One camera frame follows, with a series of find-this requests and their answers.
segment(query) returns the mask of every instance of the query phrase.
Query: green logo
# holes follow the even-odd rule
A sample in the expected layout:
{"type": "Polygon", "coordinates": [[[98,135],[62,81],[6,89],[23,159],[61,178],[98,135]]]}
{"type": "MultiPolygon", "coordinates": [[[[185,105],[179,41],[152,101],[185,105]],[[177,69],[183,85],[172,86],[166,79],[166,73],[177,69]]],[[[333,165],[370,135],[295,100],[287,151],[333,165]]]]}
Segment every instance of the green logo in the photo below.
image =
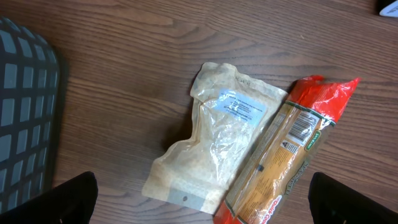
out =
{"type": "Polygon", "coordinates": [[[311,141],[307,144],[305,150],[309,151],[320,136],[321,136],[321,132],[319,130],[316,130],[315,133],[312,136],[311,141]]]}

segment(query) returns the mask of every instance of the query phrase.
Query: grid pattern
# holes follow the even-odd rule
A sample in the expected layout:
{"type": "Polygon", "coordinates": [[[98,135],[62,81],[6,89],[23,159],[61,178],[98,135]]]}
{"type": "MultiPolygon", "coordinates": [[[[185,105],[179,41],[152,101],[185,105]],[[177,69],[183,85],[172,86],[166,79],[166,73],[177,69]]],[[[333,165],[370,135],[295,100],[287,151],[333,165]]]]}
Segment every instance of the grid pattern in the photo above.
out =
{"type": "Polygon", "coordinates": [[[41,36],[0,18],[0,213],[42,191],[58,74],[41,36]]]}

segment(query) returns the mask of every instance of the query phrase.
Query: wooden table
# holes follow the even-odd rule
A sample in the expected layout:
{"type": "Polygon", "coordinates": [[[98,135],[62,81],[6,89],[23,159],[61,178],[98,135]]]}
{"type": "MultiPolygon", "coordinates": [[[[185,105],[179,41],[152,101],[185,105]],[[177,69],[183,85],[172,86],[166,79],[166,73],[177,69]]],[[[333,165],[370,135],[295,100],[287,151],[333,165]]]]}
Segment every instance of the wooden table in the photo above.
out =
{"type": "Polygon", "coordinates": [[[70,62],[55,183],[95,173],[92,223],[211,223],[141,196],[152,161],[190,136],[204,62],[281,88],[363,78],[275,223],[312,222],[316,171],[398,211],[398,19],[377,16],[373,0],[7,0],[0,13],[70,62]]]}

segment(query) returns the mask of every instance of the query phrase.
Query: vacuum-sealed package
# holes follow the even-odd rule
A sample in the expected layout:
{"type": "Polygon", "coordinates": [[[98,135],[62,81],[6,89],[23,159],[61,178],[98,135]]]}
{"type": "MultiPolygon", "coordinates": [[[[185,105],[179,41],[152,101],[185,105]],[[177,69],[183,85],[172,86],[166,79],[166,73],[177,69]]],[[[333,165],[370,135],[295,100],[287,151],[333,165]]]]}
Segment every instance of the vacuum-sealed package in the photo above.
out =
{"type": "Polygon", "coordinates": [[[218,209],[214,224],[266,224],[343,113],[359,79],[297,81],[218,209]]]}
{"type": "Polygon", "coordinates": [[[192,136],[154,161],[142,194],[214,214],[287,93],[232,65],[204,63],[190,95],[192,136]]]}

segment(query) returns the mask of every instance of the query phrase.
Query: blue label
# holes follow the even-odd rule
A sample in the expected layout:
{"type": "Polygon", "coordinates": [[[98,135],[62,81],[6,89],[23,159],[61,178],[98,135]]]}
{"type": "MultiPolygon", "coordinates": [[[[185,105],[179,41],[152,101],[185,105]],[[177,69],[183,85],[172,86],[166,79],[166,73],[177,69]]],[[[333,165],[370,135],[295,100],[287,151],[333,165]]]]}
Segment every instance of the blue label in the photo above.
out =
{"type": "Polygon", "coordinates": [[[266,106],[233,90],[222,89],[216,109],[257,126],[266,112],[266,106]]]}

